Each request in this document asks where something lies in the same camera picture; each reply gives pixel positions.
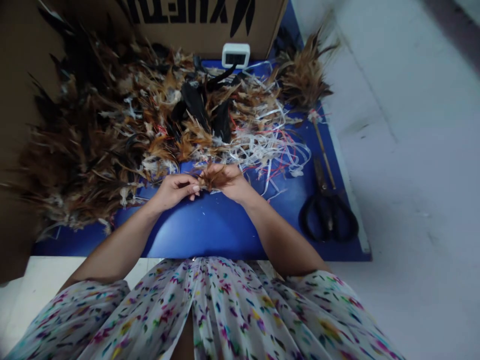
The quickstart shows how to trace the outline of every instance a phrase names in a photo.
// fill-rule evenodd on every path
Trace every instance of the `feather pile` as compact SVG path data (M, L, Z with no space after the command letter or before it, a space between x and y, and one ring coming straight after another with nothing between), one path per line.
M130 43L116 41L110 18L99 34L75 16L39 11L64 41L65 58L50 55L60 95L51 99L33 79L44 124L31 127L20 155L27 186L9 186L48 229L97 221L110 229L118 209L143 203L139 188L159 184L182 162L235 163L270 176L278 159L301 175L310 151L284 129L292 120L277 99L276 73L215 72L135 31ZM206 188L217 180L204 181Z

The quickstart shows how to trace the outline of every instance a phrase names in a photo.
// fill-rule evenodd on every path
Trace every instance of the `scissor blade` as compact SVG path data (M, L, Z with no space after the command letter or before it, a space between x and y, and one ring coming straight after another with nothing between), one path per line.
M318 156L316 156L313 160L313 163L315 166L316 182L318 184L319 189L321 191L324 191L327 189L327 183L325 181L324 168L322 167L322 161Z

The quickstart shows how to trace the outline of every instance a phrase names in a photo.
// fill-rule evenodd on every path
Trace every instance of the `sleeve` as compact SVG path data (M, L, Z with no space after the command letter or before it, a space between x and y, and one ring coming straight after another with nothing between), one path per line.
M357 294L337 276L317 270L288 277L285 285L293 291L304 322L325 348L342 347L344 355L371 359L404 359Z
M129 291L125 280L73 284L40 311L5 360L76 359Z

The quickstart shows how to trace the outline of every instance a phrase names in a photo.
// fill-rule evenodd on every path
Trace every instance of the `white floor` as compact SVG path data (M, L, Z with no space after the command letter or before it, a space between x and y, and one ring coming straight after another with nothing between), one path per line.
M323 4L294 1L304 35ZM325 106L373 262L331 266L408 359L480 359L479 32L447 0L335 4L342 48ZM33 258L0 288L4 350L80 262Z

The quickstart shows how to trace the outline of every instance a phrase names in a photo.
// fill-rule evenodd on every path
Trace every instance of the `woman's left hand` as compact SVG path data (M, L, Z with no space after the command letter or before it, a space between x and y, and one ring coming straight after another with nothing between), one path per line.
M187 196L191 201L195 200L195 195L200 196L199 181L196 178L187 174L168 175L149 203L153 203L157 210L163 212L173 208Z

